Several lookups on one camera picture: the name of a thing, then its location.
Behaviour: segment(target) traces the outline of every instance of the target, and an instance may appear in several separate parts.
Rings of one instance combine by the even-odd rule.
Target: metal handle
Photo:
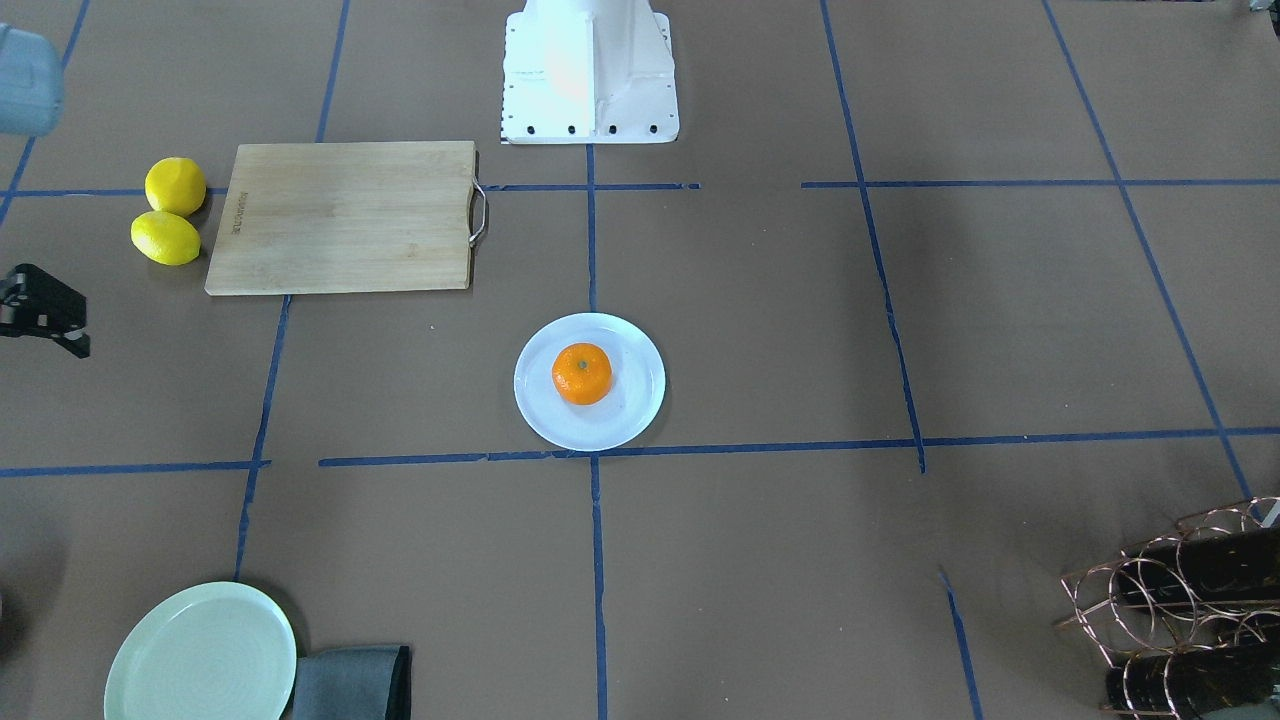
[[[489,196],[484,193],[484,188],[480,187],[479,179],[471,178],[471,186],[480,193],[480,227],[471,233],[471,238],[468,241],[470,246],[474,249],[479,243],[480,236],[489,229]]]

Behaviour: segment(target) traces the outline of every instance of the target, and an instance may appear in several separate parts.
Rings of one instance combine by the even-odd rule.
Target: gray object
[[[63,63],[54,45],[0,23],[0,132],[44,136],[63,117]]]
[[[298,660],[294,720],[407,720],[408,646],[329,650]]]

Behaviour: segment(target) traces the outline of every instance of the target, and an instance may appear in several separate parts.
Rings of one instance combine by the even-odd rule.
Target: blue tape
[[[600,519],[600,456],[591,455],[591,553],[595,569],[595,706],[609,717],[609,655],[604,632],[604,528]]]
[[[31,160],[31,151],[35,147],[36,138],[28,137],[27,145],[22,149],[22,158],[18,159],[18,167],[13,170],[13,178],[9,179],[9,192],[5,193],[4,201],[0,202],[0,225],[3,225],[5,218],[9,217],[9,208],[13,206],[13,195],[18,191],[18,183],[22,182],[22,174],[27,172],[27,161]]]
[[[248,477],[244,479],[244,502],[241,505],[239,532],[236,538],[236,573],[233,580],[239,580],[241,565],[244,562],[244,544],[248,542],[248,506],[253,503],[257,492],[257,473],[262,468],[262,447],[266,445],[266,428],[271,420],[271,402],[275,398],[275,379],[280,372],[280,354],[284,351],[284,334],[289,328],[289,306],[293,296],[285,295],[280,302],[280,318],[275,325],[275,345],[271,347],[271,365],[266,372],[266,389],[262,392],[262,418],[257,425],[257,437],[253,438],[253,462]]]
[[[1231,436],[1280,436],[1280,427],[1231,428]],[[1053,445],[1071,442],[1132,442],[1153,439],[1213,438],[1213,428],[1188,428],[1169,430],[1115,430],[1102,433],[1039,433],[970,437],[925,437],[927,447],[968,447],[996,445]],[[351,468],[371,465],[436,465],[453,462],[504,462],[521,460],[572,460],[599,457],[646,457],[666,455],[739,455],[760,452],[828,452],[847,450],[895,450],[915,447],[913,438],[849,439],[815,442],[755,442],[732,445],[669,445],[652,447],[614,447],[595,454],[575,450],[521,450],[509,452],[452,452],[438,455],[388,455],[367,457],[325,457],[321,468]]]
[[[210,195],[227,195],[225,187],[210,187]],[[101,187],[73,190],[14,190],[6,192],[14,197],[142,197],[146,190],[141,187]]]
[[[822,22],[827,31],[827,47],[831,51],[831,69],[836,74],[836,90],[840,92],[840,106],[845,114],[845,132],[849,135],[849,151],[854,158],[854,173],[858,176],[858,192],[863,200],[863,214],[867,217],[867,234],[872,242],[872,255],[876,258],[876,273],[879,275],[881,288],[884,292],[884,315],[888,319],[888,332],[893,337],[893,347],[897,350],[897,366],[902,374],[902,396],[906,401],[906,415],[911,421],[911,437],[915,439],[915,452],[920,462],[920,473],[928,466],[924,459],[924,442],[920,438],[920,420],[915,414],[915,400],[911,396],[911,378],[906,370],[906,355],[902,352],[902,338],[897,332],[897,320],[893,314],[893,299],[888,290],[888,275],[884,273],[884,258],[881,254],[879,237],[876,233],[876,218],[872,214],[872,197],[867,190],[867,174],[863,172],[863,158],[858,150],[858,133],[854,131],[854,114],[849,109],[849,95],[845,92],[845,74],[840,68],[840,54],[836,50],[836,36],[831,29],[831,12],[827,0],[819,0],[822,5]]]
[[[588,192],[595,190],[598,192],[616,192],[616,191],[655,191],[655,190],[701,190],[703,184],[698,182],[680,183],[680,182],[641,182],[641,183],[593,183],[586,184],[485,184],[481,186],[485,192]]]
[[[969,705],[973,708],[973,720],[982,720],[982,698],[978,697],[978,680],[973,674],[973,659],[969,656],[969,638],[964,632],[964,618],[956,605],[956,593],[951,588],[951,580],[946,571],[938,571],[942,585],[947,589],[947,605],[951,607],[951,624],[956,630],[956,644],[960,646],[960,662],[964,665],[964,682],[969,688]]]
[[[270,461],[236,460],[228,462],[145,462],[136,465],[63,465],[58,468],[0,468],[0,478],[56,478],[69,475],[137,475],[146,473],[204,473],[250,470]]]
[[[1276,186],[1280,178],[1167,178],[1167,179],[1125,179],[1126,186],[1161,187],[1248,187]],[[1116,187],[1114,179],[989,179],[989,181],[867,181],[872,188],[913,188],[913,187]],[[849,190],[858,187],[858,181],[805,181],[801,190]]]
[[[595,283],[595,146],[586,146],[586,300],[591,313],[599,313]]]
[[[1208,383],[1204,380],[1204,374],[1201,372],[1199,361],[1196,359],[1196,352],[1192,350],[1190,340],[1187,337],[1187,331],[1183,328],[1181,318],[1178,316],[1178,307],[1174,306],[1172,295],[1170,295],[1169,287],[1165,284],[1165,278],[1160,272],[1160,264],[1156,261],[1156,254],[1152,251],[1151,243],[1147,241],[1147,231],[1142,227],[1142,220],[1138,218],[1138,210],[1134,208],[1133,199],[1129,196],[1129,188],[1125,187],[1124,177],[1120,174],[1120,165],[1116,164],[1115,155],[1111,152],[1111,145],[1107,142],[1107,136],[1102,132],[1102,123],[1098,120],[1098,114],[1093,109],[1089,94],[1084,90],[1084,81],[1080,78],[1080,73],[1075,68],[1075,60],[1071,58],[1071,50],[1066,46],[1066,38],[1062,36],[1062,29],[1057,24],[1057,18],[1053,15],[1053,9],[1050,6],[1048,0],[1041,0],[1041,5],[1044,8],[1044,14],[1048,17],[1050,27],[1053,29],[1057,45],[1062,50],[1062,56],[1066,59],[1066,67],[1071,72],[1071,78],[1075,81],[1075,88],[1080,94],[1084,109],[1089,114],[1089,122],[1093,123],[1093,132],[1098,136],[1098,143],[1102,146],[1102,154],[1106,156],[1107,165],[1111,168],[1111,176],[1115,178],[1116,184],[1120,188],[1120,197],[1124,200],[1124,206],[1129,213],[1129,220],[1133,223],[1133,229],[1138,234],[1138,242],[1142,245],[1143,255],[1147,258],[1147,266],[1151,268],[1151,274],[1156,279],[1156,288],[1160,290],[1160,297],[1164,300],[1165,309],[1169,311],[1169,319],[1174,323],[1174,329],[1178,333],[1178,342],[1181,343],[1183,352],[1187,355],[1187,361],[1192,366],[1192,374],[1196,377],[1196,384],[1199,387],[1201,397],[1204,400],[1204,407],[1208,410],[1208,415],[1213,420],[1213,428],[1217,430],[1219,441],[1222,443],[1222,450],[1226,452],[1228,462],[1231,465],[1231,473],[1235,475],[1235,482],[1240,487],[1240,492],[1244,495],[1244,498],[1251,500],[1253,497],[1253,491],[1249,488],[1249,483],[1244,478],[1244,470],[1240,468],[1240,462],[1235,457],[1235,448],[1231,447],[1231,439],[1228,437],[1226,428],[1222,425],[1222,418],[1217,413],[1217,405],[1215,405],[1213,396],[1210,393]]]
[[[84,15],[88,14],[88,3],[84,0],[81,3],[79,13],[76,14],[76,24],[72,26],[72,35],[67,38],[67,50],[63,50],[63,69],[72,61],[72,53],[76,51],[76,44],[79,42],[79,31],[84,27]]]
[[[929,447],[964,447],[980,445],[1046,445],[1064,442],[1116,442],[1140,439],[1183,439],[1217,437],[1210,428],[1187,430],[1119,430],[1108,433],[1043,433],[1027,436],[978,436],[924,438]]]
[[[333,41],[333,58],[329,60],[329,82],[324,88],[324,104],[320,106],[320,123],[316,126],[316,142],[324,142],[329,128],[329,108],[333,105],[333,90],[338,85],[338,65],[342,63],[342,45],[347,37],[347,15],[351,13],[351,0],[342,0],[342,14],[338,17],[338,36]]]

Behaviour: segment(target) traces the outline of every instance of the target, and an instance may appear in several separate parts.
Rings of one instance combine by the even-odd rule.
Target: cutting board
[[[241,145],[209,295],[461,290],[471,141]]]

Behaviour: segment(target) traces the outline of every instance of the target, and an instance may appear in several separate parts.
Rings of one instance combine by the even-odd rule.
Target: lemon
[[[129,227],[133,246],[161,265],[186,265],[200,255],[200,233],[173,213],[142,213]]]
[[[143,190],[154,210],[186,218],[205,204],[205,173],[191,158],[165,158],[147,170]]]

